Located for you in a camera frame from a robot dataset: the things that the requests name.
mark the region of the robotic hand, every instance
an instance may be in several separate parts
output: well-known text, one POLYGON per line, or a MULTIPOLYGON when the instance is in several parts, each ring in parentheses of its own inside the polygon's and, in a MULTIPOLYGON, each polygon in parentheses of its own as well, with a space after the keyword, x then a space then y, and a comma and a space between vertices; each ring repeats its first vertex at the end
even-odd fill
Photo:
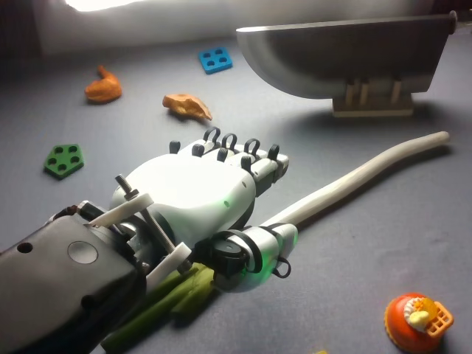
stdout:
POLYGON ((288 276, 296 227, 245 226, 288 157, 278 145, 265 152, 256 139, 219 136, 209 129, 182 150, 171 142, 169 154, 117 177, 109 211, 88 201, 66 208, 1 254, 0 353, 90 352, 191 262, 214 269, 214 286, 227 292, 288 276))

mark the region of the orange toy food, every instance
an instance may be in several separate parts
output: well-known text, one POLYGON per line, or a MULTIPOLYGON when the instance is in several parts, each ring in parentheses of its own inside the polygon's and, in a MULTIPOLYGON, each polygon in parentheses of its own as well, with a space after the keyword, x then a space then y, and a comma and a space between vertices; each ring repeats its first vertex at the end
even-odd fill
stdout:
MULTIPOLYGON (((445 331, 454 323, 453 316, 439 302, 434 302, 436 316, 429 321, 424 331, 414 329, 407 321, 404 311, 410 300, 421 298, 428 300, 426 296, 417 293, 409 293, 393 299, 385 311, 385 329, 390 339, 402 350, 409 353, 428 353, 434 350, 440 343, 445 331)), ((414 304, 416 311, 422 310, 423 304, 414 304)))
POLYGON ((178 114, 212 120, 208 107, 191 94, 167 94, 162 99, 162 105, 178 114))
POLYGON ((120 97, 122 90, 117 77, 102 65, 98 66, 98 72, 102 80, 95 80, 86 87, 87 98, 96 103, 107 103, 120 97))

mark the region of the gray table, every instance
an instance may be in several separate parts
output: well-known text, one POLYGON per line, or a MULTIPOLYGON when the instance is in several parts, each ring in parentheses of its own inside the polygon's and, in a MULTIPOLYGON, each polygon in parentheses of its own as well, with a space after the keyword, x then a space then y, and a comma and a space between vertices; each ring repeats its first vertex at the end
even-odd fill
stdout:
POLYGON ((445 130, 449 153, 391 169, 307 225, 289 278, 225 294, 190 327, 169 324, 131 352, 398 353, 384 331, 384 309, 393 297, 419 291, 455 315, 443 352, 472 353, 471 58, 472 37, 450 37, 430 90, 415 95, 414 117, 383 119, 334 119, 330 101, 277 91, 249 68, 234 41, 4 64, 0 249, 65 206, 89 199, 107 207, 116 174, 166 153, 169 139, 199 139, 207 127, 169 116, 165 94, 194 94, 224 133, 257 137, 264 148, 279 143, 290 156, 283 180, 257 200, 254 225, 397 143, 445 130), (220 45, 234 68, 207 76, 197 52, 220 45), (87 105, 83 89, 101 63, 121 80, 123 96, 87 105), (53 145, 75 142, 86 158, 81 171, 63 181, 42 172, 53 145))

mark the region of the green toy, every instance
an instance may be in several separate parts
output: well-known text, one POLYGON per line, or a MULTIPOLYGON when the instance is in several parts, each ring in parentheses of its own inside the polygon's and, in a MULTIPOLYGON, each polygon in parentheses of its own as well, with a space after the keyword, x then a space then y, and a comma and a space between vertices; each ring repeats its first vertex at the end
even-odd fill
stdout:
POLYGON ((44 162, 44 171, 57 179, 64 179, 83 166, 83 156, 78 144, 56 145, 44 162))

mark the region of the blue toy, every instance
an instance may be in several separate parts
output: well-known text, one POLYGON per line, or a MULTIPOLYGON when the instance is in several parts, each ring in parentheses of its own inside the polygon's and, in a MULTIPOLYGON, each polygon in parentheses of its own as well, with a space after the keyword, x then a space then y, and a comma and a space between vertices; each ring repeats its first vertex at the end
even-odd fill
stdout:
POLYGON ((233 67, 233 62, 226 48, 213 48, 198 53, 201 65, 207 74, 220 72, 233 67))

